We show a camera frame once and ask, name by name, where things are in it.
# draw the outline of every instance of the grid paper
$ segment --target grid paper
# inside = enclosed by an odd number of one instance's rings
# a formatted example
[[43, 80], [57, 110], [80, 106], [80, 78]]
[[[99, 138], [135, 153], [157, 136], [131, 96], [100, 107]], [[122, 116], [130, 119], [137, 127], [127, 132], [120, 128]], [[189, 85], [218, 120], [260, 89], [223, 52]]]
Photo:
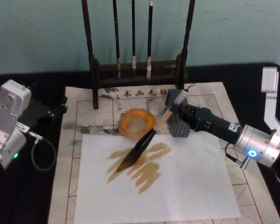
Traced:
[[[90, 100], [92, 97], [90, 91], [67, 88], [66, 96], [69, 98], [67, 103], [69, 109], [63, 116], [49, 223], [73, 223], [79, 177], [82, 134], [119, 135], [117, 124], [120, 116], [132, 108], [147, 109], [156, 116], [157, 119], [160, 118], [166, 110], [166, 94], [170, 88], [174, 88], [174, 86], [162, 85], [100, 89], [98, 110], [93, 109], [92, 100]], [[222, 83], [196, 84], [196, 86], [190, 88], [187, 99], [188, 103], [191, 105], [207, 107], [218, 117], [226, 119], [232, 123], [238, 122]], [[158, 133], [169, 134], [167, 123], [161, 127]], [[220, 140], [223, 155], [226, 144], [227, 142]], [[228, 152], [235, 157], [241, 156], [232, 150], [232, 145], [229, 145]], [[261, 224], [270, 223], [271, 220], [274, 220], [274, 223], [280, 223], [278, 213], [273, 206], [269, 194], [265, 196], [267, 197], [266, 209], [268, 206], [271, 208], [270, 217], [261, 217], [261, 214], [263, 213], [259, 212], [258, 207], [262, 208], [263, 206], [258, 204], [257, 207], [256, 205], [255, 198], [249, 185], [250, 183], [246, 177], [247, 171], [241, 170], [237, 164], [226, 158], [225, 163], [242, 217], [222, 220], [165, 222], [165, 224]], [[64, 169], [61, 171], [58, 169], [58, 165], [59, 167], [64, 167]], [[261, 179], [262, 176], [259, 169], [257, 171], [258, 178]]]

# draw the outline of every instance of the wooden stick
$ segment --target wooden stick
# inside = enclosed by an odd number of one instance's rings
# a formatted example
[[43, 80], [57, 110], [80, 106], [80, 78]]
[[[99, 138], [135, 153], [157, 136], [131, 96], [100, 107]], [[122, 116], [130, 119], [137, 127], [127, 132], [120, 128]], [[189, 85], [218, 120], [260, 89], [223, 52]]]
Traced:
[[158, 131], [161, 126], [168, 120], [168, 118], [172, 115], [172, 111], [170, 111], [170, 107], [166, 110], [166, 112], [163, 114], [163, 116], [157, 121], [157, 123], [154, 125], [153, 129]]

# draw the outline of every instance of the sticker label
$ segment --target sticker label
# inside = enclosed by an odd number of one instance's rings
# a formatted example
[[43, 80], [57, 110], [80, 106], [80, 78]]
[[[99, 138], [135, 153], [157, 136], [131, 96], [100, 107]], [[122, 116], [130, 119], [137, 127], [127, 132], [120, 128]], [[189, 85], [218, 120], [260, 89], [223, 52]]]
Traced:
[[233, 132], [237, 132], [238, 126], [235, 125], [235, 124], [230, 124], [228, 129], [233, 131]]
[[26, 125], [24, 125], [24, 124], [22, 124], [18, 121], [16, 123], [16, 128], [19, 129], [21, 132], [24, 132], [24, 133], [27, 133], [30, 129], [30, 127], [28, 127], [28, 126], [26, 126]]

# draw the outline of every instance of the hanging brush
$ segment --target hanging brush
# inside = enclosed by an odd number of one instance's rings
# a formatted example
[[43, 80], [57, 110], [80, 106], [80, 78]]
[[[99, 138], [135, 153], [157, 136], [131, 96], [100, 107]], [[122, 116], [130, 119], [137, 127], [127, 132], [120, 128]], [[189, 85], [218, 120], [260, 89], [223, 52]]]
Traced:
[[135, 0], [132, 0], [132, 36], [133, 36], [133, 62], [132, 67], [136, 69], [136, 47], [135, 47]]
[[113, 14], [114, 14], [114, 26], [115, 26], [117, 73], [118, 73], [118, 78], [120, 78], [119, 34], [118, 34], [118, 20], [117, 20], [116, 0], [113, 0]]
[[149, 13], [148, 13], [148, 48], [147, 48], [147, 80], [150, 79], [151, 76], [151, 31], [153, 24], [153, 7], [154, 1], [148, 0], [149, 2]]

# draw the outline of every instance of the brown paint stroke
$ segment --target brown paint stroke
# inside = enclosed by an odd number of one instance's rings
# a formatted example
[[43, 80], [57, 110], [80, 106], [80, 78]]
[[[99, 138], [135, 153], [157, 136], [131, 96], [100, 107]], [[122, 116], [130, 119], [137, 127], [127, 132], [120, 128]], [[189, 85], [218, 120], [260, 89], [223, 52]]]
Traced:
[[114, 163], [112, 166], [109, 167], [107, 174], [119, 167], [119, 165], [121, 164], [121, 162], [123, 161], [125, 156], [129, 153], [130, 150], [131, 150], [131, 148], [127, 148], [126, 150], [123, 151], [124, 153], [123, 153], [122, 157], [116, 163]]
[[138, 194], [143, 193], [144, 191], [146, 191], [148, 188], [150, 188], [151, 185], [153, 185], [153, 183], [159, 179], [161, 176], [161, 174], [159, 172], [154, 173], [147, 181], [145, 184], [143, 184], [143, 186], [139, 189]]
[[[107, 183], [113, 181], [116, 177], [118, 177], [121, 172], [117, 172], [116, 169], [122, 163], [125, 156], [130, 152], [131, 148], [127, 148], [122, 151], [115, 151], [109, 156], [109, 159], [119, 158], [112, 166], [108, 168], [107, 174], [110, 172]], [[156, 162], [151, 162], [152, 160], [161, 158], [162, 156], [167, 155], [171, 152], [171, 148], [164, 142], [160, 142], [151, 146], [149, 149], [145, 150], [141, 157], [131, 166], [130, 170], [128, 170], [127, 175], [130, 175], [137, 171], [132, 179], [138, 178], [136, 181], [135, 187], [142, 185], [138, 191], [138, 194], [145, 192], [148, 188], [150, 188], [153, 183], [160, 178], [161, 174], [158, 172], [160, 165]]]
[[146, 164], [139, 172], [142, 172], [140, 178], [136, 181], [135, 187], [143, 184], [146, 180], [148, 180], [152, 174], [156, 173], [160, 165], [155, 162], [150, 162]]
[[142, 155], [132, 166], [132, 168], [127, 172], [127, 176], [129, 176], [130, 174], [132, 174], [133, 172], [135, 172], [137, 169], [139, 169], [140, 167], [142, 167], [144, 165], [144, 163], [146, 163], [147, 161], [147, 156], [146, 155]]

